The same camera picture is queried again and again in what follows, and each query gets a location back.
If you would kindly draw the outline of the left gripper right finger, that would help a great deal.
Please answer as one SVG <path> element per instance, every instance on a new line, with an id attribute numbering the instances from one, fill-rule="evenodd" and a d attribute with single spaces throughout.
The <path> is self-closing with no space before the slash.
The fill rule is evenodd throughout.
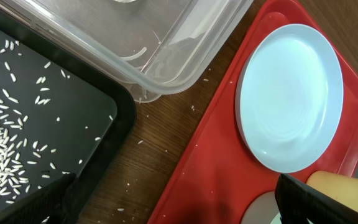
<path id="1" fill-rule="evenodd" d="M 289 174 L 280 174 L 275 200 L 282 224 L 358 224 L 358 212 Z"/>

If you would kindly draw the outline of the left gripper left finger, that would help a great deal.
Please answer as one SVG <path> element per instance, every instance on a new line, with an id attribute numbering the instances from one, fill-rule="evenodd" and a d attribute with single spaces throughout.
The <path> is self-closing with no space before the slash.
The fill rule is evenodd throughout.
<path id="1" fill-rule="evenodd" d="M 75 179 L 76 174 L 63 174 L 46 187 L 14 202 L 0 211 L 0 224 L 40 223 L 56 206 L 61 204 L 67 189 Z"/>

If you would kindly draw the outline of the yellow plastic cup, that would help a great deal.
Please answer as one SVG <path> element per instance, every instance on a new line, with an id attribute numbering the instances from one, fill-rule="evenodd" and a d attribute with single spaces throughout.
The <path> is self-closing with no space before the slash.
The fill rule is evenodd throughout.
<path id="1" fill-rule="evenodd" d="M 358 212 L 358 179 L 317 171 L 306 184 Z"/>

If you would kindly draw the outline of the white rice grains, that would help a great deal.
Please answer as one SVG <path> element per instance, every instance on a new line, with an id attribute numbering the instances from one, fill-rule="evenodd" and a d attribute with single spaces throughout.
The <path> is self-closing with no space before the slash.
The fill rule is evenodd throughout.
<path id="1" fill-rule="evenodd" d="M 79 174 L 115 101 L 0 31 L 0 211 L 63 174 Z"/>

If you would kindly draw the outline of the large light blue plate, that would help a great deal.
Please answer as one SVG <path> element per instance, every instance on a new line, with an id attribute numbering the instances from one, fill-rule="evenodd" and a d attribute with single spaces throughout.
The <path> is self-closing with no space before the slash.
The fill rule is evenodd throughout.
<path id="1" fill-rule="evenodd" d="M 235 99 L 237 128 L 263 166 L 298 172 L 328 149 L 343 104 L 333 46 L 311 26 L 287 24 L 269 33 L 243 66 Z"/>

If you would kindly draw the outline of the red serving tray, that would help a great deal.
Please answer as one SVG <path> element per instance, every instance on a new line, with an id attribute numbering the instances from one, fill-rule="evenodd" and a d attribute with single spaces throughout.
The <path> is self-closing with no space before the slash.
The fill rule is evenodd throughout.
<path id="1" fill-rule="evenodd" d="M 239 223 L 247 207 L 274 190 L 278 173 L 257 162 L 237 129 L 236 83 L 251 51 L 269 32 L 287 24 L 317 23 L 298 1 L 268 0 L 257 13 L 184 151 L 150 223 Z M 295 173 L 306 181 L 317 170 L 352 176 L 358 164 L 358 74 L 340 57 L 344 109 L 333 142 L 311 166 Z"/>

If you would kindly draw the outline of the black plastic tray bin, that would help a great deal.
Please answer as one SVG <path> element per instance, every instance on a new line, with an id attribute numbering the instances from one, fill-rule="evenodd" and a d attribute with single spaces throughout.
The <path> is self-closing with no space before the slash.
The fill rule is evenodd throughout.
<path id="1" fill-rule="evenodd" d="M 0 223 L 76 223 L 134 121 L 122 86 L 0 10 Z"/>

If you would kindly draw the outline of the clear plastic bin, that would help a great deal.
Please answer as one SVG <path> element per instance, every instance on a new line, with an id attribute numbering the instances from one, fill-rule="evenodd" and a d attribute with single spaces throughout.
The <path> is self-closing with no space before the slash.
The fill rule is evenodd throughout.
<path id="1" fill-rule="evenodd" d="M 141 103 L 189 89 L 252 0 L 1 0 L 0 10 L 116 80 Z"/>

